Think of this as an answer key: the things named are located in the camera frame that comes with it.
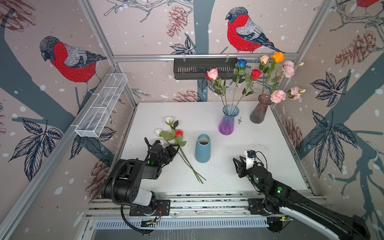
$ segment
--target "bird head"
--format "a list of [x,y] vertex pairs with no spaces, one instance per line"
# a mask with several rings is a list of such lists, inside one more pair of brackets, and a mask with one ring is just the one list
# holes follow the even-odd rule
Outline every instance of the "bird head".
[[248,11],[244,7],[235,7],[229,11],[225,19],[233,23],[240,15],[248,15]]
[[59,42],[60,41],[53,36],[48,36],[41,41],[40,51],[41,51],[41,56],[43,57],[44,61],[46,61],[48,59],[51,61],[56,60],[55,52],[54,52],[53,48]]

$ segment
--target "table surface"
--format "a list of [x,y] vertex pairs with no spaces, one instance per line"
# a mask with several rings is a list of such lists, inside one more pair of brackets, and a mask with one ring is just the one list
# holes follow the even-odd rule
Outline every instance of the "table surface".
[[[206,178],[206,181],[204,184],[199,183],[192,170],[176,155],[162,169],[158,179],[143,179],[142,188],[168,194],[254,192],[255,189],[246,177],[238,177],[232,160],[243,156],[244,150],[252,149],[265,155],[268,171],[275,180],[295,190],[307,190],[271,109],[268,108],[261,124],[254,124],[249,120],[257,103],[239,103],[240,113],[235,117],[235,130],[229,136],[218,131],[223,117],[221,102],[139,103],[121,158],[139,158],[143,161],[147,155],[144,137],[147,137],[150,144],[161,140],[161,137],[156,136],[155,130],[162,128],[170,132],[164,119],[172,116],[174,121],[179,121],[177,129],[184,132],[183,140],[187,141],[183,147],[185,155],[195,171]],[[206,163],[199,163],[195,159],[196,139],[202,133],[211,138],[211,158]]]

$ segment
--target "white wire basket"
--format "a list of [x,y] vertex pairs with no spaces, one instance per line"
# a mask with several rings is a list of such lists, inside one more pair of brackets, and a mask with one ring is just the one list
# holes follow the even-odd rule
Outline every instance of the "white wire basket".
[[127,82],[125,74],[111,74],[75,130],[80,137],[100,136]]

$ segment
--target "purple glass vase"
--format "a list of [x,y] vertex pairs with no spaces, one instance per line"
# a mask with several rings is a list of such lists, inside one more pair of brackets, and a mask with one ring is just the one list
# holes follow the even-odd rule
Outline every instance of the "purple glass vase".
[[251,116],[249,116],[249,119],[251,119],[253,123],[262,123],[264,121],[266,110],[271,104],[271,96],[267,94],[261,94],[259,96],[259,103],[252,111]]
[[228,104],[223,107],[223,119],[221,119],[218,130],[223,135],[230,135],[233,133],[233,128],[235,127],[235,117],[239,114],[239,108]]

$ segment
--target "red rose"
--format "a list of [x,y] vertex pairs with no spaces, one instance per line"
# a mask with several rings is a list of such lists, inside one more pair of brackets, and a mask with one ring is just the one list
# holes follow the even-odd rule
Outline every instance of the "red rose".
[[252,70],[252,74],[251,74],[251,77],[253,78],[253,80],[255,81],[258,77],[260,77],[262,73],[260,72],[260,70],[258,69],[253,69]]
[[183,135],[183,131],[181,131],[181,130],[176,130],[176,137],[177,137],[178,135],[184,136],[184,135]]

